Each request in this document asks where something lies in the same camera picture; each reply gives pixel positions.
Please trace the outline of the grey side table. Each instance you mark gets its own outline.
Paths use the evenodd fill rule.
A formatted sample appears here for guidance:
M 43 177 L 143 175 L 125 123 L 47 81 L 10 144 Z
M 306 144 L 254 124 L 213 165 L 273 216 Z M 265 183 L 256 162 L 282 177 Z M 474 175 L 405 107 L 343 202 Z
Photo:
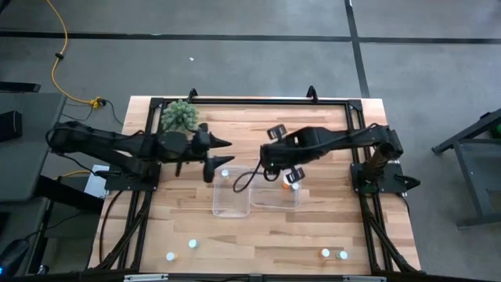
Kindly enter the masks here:
M 65 102 L 58 93 L 0 93 L 0 116 L 18 112 L 22 132 L 0 142 L 0 202 L 33 196 L 49 150 L 45 134 L 59 120 Z

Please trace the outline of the black flat bar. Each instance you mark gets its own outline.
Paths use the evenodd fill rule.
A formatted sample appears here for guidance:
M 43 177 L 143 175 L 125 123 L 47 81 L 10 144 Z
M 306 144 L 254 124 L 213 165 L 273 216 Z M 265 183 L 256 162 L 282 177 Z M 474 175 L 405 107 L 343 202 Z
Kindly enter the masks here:
M 39 92 L 40 88 L 35 83 L 0 81 L 0 92 Z

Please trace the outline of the black box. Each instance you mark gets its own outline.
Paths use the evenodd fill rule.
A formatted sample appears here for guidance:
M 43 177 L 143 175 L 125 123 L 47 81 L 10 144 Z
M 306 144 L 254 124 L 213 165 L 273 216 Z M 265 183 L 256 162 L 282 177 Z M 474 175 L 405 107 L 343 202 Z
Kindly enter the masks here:
M 0 114 L 0 143 L 23 135 L 22 120 L 22 114 L 16 110 Z

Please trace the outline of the black rounded device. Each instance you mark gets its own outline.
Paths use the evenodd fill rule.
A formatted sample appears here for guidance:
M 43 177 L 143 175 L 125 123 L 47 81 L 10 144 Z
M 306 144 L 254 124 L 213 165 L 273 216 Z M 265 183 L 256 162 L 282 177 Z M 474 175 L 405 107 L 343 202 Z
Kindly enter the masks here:
M 28 239 L 16 239 L 0 253 L 0 276 L 13 277 L 30 248 Z

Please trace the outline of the clear plastic bin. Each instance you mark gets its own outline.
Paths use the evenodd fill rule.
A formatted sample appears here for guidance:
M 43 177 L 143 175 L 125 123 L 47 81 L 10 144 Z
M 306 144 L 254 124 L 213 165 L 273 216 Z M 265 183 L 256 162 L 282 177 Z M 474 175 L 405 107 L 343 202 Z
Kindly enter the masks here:
M 229 170 L 230 178 L 225 181 L 221 177 L 223 169 Z M 235 193 L 233 184 L 237 180 L 236 189 L 240 190 L 251 176 L 251 170 L 247 166 L 225 165 L 215 170 L 214 193 L 212 213 L 216 217 L 225 219 L 244 218 L 251 210 L 250 188 L 243 192 Z
M 282 187 L 285 175 L 280 175 L 275 181 L 269 182 L 264 177 L 254 180 L 251 189 L 250 202 L 253 206 L 261 208 L 295 209 L 301 205 L 301 188 L 297 192 L 286 190 Z

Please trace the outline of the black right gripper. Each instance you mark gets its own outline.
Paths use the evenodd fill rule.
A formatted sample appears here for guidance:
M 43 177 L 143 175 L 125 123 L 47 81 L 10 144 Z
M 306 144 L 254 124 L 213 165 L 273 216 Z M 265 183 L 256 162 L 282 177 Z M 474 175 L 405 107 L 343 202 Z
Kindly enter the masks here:
M 298 164 L 298 161 L 294 159 L 297 156 L 297 152 L 289 148 L 287 143 L 282 141 L 286 133 L 287 131 L 283 124 L 276 125 L 269 129 L 269 138 L 275 140 L 271 145 L 283 155 L 281 169 L 279 171 L 269 172 L 277 175 L 280 171 L 289 168 L 290 172 L 286 174 L 286 179 L 289 183 L 297 183 L 305 177 L 305 174 L 301 168 L 295 168 L 295 165 Z

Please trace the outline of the white paper sheet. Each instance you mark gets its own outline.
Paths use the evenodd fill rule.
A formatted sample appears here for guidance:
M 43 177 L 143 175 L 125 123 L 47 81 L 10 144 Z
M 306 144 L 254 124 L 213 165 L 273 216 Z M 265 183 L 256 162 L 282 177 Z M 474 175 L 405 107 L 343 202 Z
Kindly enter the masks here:
M 94 164 L 92 167 L 94 174 L 89 175 L 84 192 L 94 197 L 104 199 L 109 194 L 109 191 L 105 189 L 106 180 L 100 176 L 97 176 L 97 172 L 108 172 L 109 169 L 110 167 L 107 165 Z

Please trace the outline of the green artificial succulent plant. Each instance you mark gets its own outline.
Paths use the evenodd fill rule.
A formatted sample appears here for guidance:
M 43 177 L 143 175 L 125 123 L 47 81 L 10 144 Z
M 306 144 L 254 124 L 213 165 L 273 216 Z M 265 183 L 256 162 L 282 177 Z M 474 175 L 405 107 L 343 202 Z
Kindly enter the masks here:
M 160 116 L 161 127 L 165 132 L 189 132 L 198 126 L 198 110 L 183 100 L 170 103 Z

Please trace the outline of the black metal stand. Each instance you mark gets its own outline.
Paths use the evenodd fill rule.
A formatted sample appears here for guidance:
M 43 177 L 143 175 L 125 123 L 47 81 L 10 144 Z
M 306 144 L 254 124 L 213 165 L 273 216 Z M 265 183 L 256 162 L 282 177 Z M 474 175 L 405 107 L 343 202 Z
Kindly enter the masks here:
M 501 222 L 490 199 L 501 194 L 501 133 L 497 139 L 480 139 L 479 135 L 495 131 L 501 125 L 501 108 L 482 115 L 478 121 L 431 148 L 440 155 L 452 149 L 457 157 L 476 215 L 456 224 L 463 229 Z

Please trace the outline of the black aluminium table frame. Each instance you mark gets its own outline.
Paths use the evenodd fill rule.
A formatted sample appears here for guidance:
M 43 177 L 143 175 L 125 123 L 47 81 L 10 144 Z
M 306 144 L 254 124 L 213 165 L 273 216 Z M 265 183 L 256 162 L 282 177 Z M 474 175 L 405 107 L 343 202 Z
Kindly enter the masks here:
M 332 130 L 384 124 L 380 99 L 197 97 L 199 119 L 231 146 L 215 151 L 234 156 L 234 165 L 254 167 L 267 130 L 283 124 Z M 228 282 L 342 280 L 371 272 L 360 198 L 351 187 L 350 164 L 362 150 L 334 151 L 305 166 L 301 205 L 295 209 L 252 207 L 248 216 L 213 215 L 214 187 L 202 179 L 202 164 L 189 163 L 175 175 L 166 164 L 152 193 L 148 219 L 131 238 L 117 266 L 139 273 L 167 273 L 168 282 L 187 278 Z M 196 239 L 198 248 L 190 248 Z M 329 258 L 320 250 L 328 248 Z M 336 257 L 346 251 L 348 258 Z M 178 258 L 168 262 L 165 255 Z

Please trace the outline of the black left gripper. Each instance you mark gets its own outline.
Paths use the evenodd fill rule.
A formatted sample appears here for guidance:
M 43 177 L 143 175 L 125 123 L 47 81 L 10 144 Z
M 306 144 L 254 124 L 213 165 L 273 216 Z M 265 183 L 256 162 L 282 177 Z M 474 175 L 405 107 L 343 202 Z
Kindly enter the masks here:
M 232 145 L 232 143 L 230 141 L 226 141 L 224 139 L 219 139 L 219 138 L 215 137 L 213 134 L 211 134 L 208 131 L 207 123 L 201 123 L 199 125 L 199 131 L 205 131 L 205 132 L 209 133 L 210 149 L 227 147 L 227 146 Z M 218 167 L 232 161 L 235 158 L 234 156 L 213 156 L 213 157 L 211 157 L 209 154 L 210 149 L 207 152 L 204 152 L 205 161 L 204 161 L 203 176 L 204 176 L 204 181 L 206 183 L 211 183 L 213 181 L 215 168 L 218 168 Z

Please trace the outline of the dark desk beam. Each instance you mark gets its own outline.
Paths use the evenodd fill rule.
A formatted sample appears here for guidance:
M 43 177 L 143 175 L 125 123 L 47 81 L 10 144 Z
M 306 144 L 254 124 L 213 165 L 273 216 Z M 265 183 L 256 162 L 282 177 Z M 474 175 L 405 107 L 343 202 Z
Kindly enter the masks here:
M 50 179 L 43 175 L 38 177 L 34 195 L 96 214 L 102 211 L 104 203 L 102 198 L 76 190 L 59 180 Z

